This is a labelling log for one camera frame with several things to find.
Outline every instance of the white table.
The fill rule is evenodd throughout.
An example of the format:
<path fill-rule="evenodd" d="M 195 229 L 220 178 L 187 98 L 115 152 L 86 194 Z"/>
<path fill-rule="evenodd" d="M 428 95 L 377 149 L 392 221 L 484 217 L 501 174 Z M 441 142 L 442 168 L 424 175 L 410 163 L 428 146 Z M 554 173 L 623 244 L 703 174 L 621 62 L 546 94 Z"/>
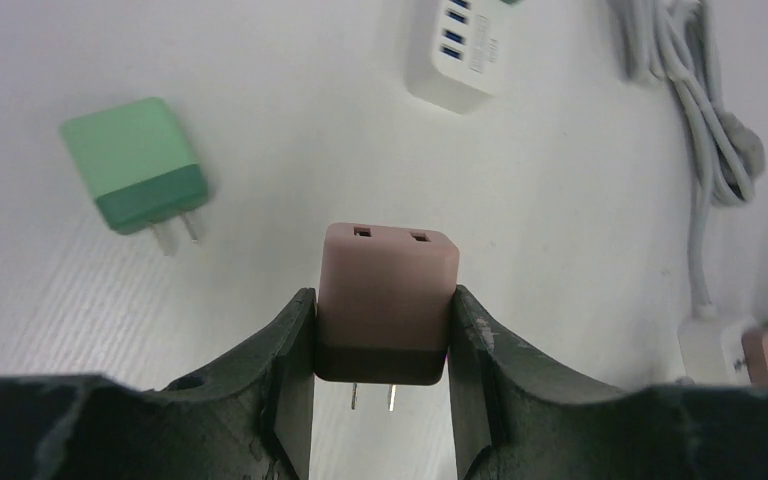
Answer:
<path fill-rule="evenodd" d="M 317 285 L 335 221 L 446 232 L 460 281 L 558 360 L 627 388 L 683 371 L 691 171 L 669 90 L 622 79 L 602 0 L 526 0 L 502 95 L 456 116 L 402 85 L 399 1 L 0 1 L 0 374 L 160 388 Z M 715 2 L 727 105 L 768 152 L 768 2 Z M 166 98 L 217 189 L 173 258 L 104 226 L 57 134 Z M 768 171 L 714 215 L 724 310 L 768 316 Z M 313 479 L 451 479 L 445 379 L 317 383 Z"/>

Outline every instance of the power outlet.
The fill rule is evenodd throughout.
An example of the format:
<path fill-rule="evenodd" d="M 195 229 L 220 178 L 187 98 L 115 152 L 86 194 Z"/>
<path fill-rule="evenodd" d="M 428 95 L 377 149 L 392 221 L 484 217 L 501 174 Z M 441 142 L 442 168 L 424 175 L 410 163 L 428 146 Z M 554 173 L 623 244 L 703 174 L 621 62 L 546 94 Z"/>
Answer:
<path fill-rule="evenodd" d="M 415 3 L 408 91 L 457 113 L 498 94 L 511 6 L 500 0 Z"/>
<path fill-rule="evenodd" d="M 692 319 L 678 329 L 687 376 L 697 384 L 749 385 L 743 334 L 758 326 L 750 316 Z"/>

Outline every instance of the pink charger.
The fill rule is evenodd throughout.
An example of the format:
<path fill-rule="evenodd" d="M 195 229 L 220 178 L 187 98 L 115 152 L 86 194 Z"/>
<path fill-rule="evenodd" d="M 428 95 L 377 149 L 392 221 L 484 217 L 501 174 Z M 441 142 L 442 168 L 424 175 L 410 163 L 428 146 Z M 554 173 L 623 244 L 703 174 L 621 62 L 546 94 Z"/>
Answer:
<path fill-rule="evenodd" d="M 316 375 L 335 382 L 437 383 L 449 348 L 459 259 L 458 248 L 440 232 L 329 226 L 319 281 Z"/>

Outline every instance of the bundled cord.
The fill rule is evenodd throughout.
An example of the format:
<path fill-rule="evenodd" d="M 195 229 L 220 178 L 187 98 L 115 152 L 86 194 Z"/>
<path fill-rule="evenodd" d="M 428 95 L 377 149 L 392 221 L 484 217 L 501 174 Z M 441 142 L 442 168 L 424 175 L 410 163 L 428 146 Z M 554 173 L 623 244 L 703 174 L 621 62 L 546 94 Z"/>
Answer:
<path fill-rule="evenodd" d="M 631 77 L 645 84 L 669 80 L 693 137 L 699 193 L 688 240 L 694 314 L 716 314 L 702 265 L 702 241 L 711 206 L 741 206 L 755 196 L 765 167 L 761 139 L 723 108 L 720 69 L 707 0 L 625 0 Z"/>

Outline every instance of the plug prong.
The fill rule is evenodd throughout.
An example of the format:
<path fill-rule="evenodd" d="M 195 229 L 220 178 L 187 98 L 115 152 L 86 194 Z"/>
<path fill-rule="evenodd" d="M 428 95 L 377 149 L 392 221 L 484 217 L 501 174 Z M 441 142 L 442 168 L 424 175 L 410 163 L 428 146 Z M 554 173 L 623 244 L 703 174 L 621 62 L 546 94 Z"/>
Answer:
<path fill-rule="evenodd" d="M 196 232 L 195 226 L 193 226 L 193 222 L 190 221 L 190 214 L 187 212 L 181 212 L 181 221 L 184 222 L 184 226 L 187 228 L 187 233 L 190 234 L 190 239 L 193 241 L 193 243 L 198 243 L 198 232 Z"/>
<path fill-rule="evenodd" d="M 172 247 L 169 245 L 169 242 L 166 240 L 163 232 L 160 231 L 160 226 L 158 226 L 156 223 L 152 223 L 149 228 L 151 229 L 151 233 L 154 234 L 154 239 L 157 240 L 157 244 L 160 246 L 160 250 L 163 252 L 163 254 L 167 257 L 171 257 Z"/>
<path fill-rule="evenodd" d="M 387 397 L 390 399 L 390 411 L 393 411 L 393 407 L 396 404 L 396 386 L 390 385 L 390 390 L 387 392 Z"/>

